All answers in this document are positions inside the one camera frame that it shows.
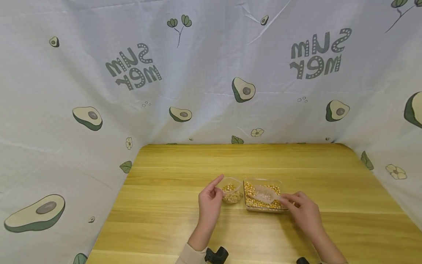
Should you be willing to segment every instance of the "plastic scoop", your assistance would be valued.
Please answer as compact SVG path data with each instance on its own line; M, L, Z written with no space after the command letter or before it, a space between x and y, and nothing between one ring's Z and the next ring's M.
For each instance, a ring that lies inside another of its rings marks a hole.
M276 194L276 192L268 187L262 185L254 185L255 188L255 195L249 195L250 197L257 199L266 204L272 203L274 200L280 199L280 196Z

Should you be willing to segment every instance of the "wooden tabletop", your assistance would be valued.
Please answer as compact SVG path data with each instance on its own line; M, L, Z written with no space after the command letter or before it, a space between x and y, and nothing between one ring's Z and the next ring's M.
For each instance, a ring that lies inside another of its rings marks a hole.
M198 218L198 193L216 176L278 179L318 205L349 263L419 263L422 233L372 173L339 144L148 145L134 162L87 264L174 264ZM223 204L209 247L227 264L317 263L289 213Z

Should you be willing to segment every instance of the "clear plastic container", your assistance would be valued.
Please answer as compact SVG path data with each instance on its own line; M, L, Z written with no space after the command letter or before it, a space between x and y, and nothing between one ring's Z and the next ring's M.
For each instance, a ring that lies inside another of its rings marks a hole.
M287 210L283 205L279 203L279 201L274 201L272 204L264 204L259 202L252 197L248 196L248 191L246 188L248 187L248 183L250 185L263 185L267 187L273 187L273 190L279 192L278 194L283 193L283 183L278 180L266 180L266 179L245 179L243 180L243 191L245 193L245 204L246 209L249 211L256 211L256 212L272 212L272 213L282 213Z
M225 177L217 187L224 191L223 201L227 204L235 204L243 199L242 182L235 178Z

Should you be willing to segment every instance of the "corn kernel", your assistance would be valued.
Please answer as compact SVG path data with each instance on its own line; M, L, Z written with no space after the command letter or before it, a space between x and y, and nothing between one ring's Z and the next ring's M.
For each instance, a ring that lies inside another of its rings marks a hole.
M222 190L225 194L225 196L223 197L223 201L228 204L237 203L243 198L243 193L240 191L237 191L236 187L231 183L223 186Z
M275 191L275 193L277 195L281 195L280 187L275 186L273 184L264 185L264 186L265 187L268 187L268 188L271 188L273 191ZM245 182L244 188L245 188L245 193L248 194L246 196L246 199L245 199L245 202L246 202L246 205L247 206L249 206L249 207L261 207L263 211L268 210L266 208L270 208L270 209L284 209L284 206L282 206L280 204L280 202L277 201L277 200L273 201L271 204L266 204L266 203L263 203L261 201L258 201L257 199L254 199L254 198L250 197L249 195L256 195L255 188L254 188L254 186L250 182Z

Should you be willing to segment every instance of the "sleeve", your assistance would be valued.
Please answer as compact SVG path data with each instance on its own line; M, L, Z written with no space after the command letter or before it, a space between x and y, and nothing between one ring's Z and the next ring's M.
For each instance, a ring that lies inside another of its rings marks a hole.
M187 243L185 244L182 253L176 260L176 264L206 264L205 255L207 249L203 251L195 251Z

